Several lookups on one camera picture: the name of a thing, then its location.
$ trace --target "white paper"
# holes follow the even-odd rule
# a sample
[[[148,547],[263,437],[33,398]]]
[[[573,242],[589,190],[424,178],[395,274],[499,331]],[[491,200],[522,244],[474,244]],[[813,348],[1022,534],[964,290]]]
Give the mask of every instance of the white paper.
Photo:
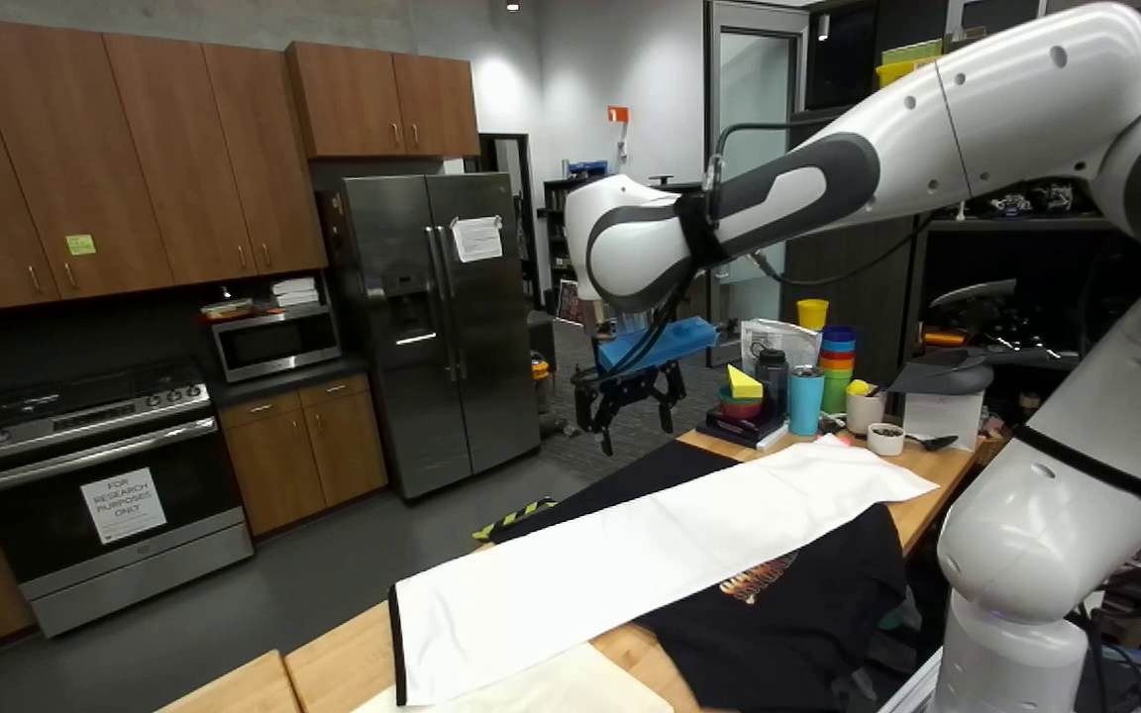
[[[497,256],[504,256],[499,225],[504,225],[499,215],[452,221],[454,256],[461,260],[497,260]]]
[[[668,713],[672,705],[619,668],[596,646],[573,646],[547,658],[518,676],[504,676],[448,705],[424,705],[417,713]],[[358,713],[399,713],[395,689],[379,689]]]
[[[83,500],[98,541],[120,541],[166,521],[160,485],[148,466],[83,484]]]
[[[409,705],[504,682],[923,491],[926,480],[864,447],[798,444],[404,579]]]

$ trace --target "black cloth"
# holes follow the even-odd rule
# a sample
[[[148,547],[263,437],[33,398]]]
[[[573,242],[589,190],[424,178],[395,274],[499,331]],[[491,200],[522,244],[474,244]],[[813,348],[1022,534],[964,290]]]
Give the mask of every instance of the black cloth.
[[[672,484],[700,480],[734,460],[666,444],[623,471],[589,484],[549,512],[508,529],[508,537],[556,526]],[[700,705],[726,709],[831,709],[831,682],[864,662],[864,649],[903,596],[903,553],[887,508],[808,541],[757,604],[696,591],[647,616],[687,673]]]

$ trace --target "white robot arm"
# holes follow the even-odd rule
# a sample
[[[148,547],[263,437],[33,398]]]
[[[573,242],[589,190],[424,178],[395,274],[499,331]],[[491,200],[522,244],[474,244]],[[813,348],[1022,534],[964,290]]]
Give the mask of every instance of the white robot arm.
[[[792,154],[672,196],[601,178],[568,196],[573,269],[623,314],[696,269],[825,228],[926,215],[1022,178],[1086,178],[1141,242],[1141,17],[1086,2],[877,91]],[[938,709],[1074,709],[1086,635],[1066,612],[1141,550],[1141,302],[948,512]]]

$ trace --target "refrigerator door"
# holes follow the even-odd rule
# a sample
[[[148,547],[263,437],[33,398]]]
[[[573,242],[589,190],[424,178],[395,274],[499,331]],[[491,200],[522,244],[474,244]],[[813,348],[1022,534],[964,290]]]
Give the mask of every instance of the refrigerator door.
[[[341,260],[362,304],[394,484],[404,500],[473,473],[461,364],[424,178],[343,178]]]
[[[539,447],[512,190],[504,174],[436,174],[429,200],[448,279],[442,316],[462,376],[469,451],[473,466],[487,471]],[[487,216],[499,216],[499,244],[487,244]]]

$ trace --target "countertop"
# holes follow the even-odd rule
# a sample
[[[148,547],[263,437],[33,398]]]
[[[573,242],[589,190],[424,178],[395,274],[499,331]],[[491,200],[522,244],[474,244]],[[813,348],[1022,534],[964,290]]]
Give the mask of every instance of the countertop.
[[[265,398],[265,396],[284,390],[284,388],[306,388],[317,381],[341,381],[341,376],[358,376],[358,372],[367,372],[367,359],[341,355],[341,359],[329,359],[317,368],[298,368],[284,376],[265,376],[265,381],[244,381],[244,382],[213,382],[213,406],[235,406],[235,402]]]

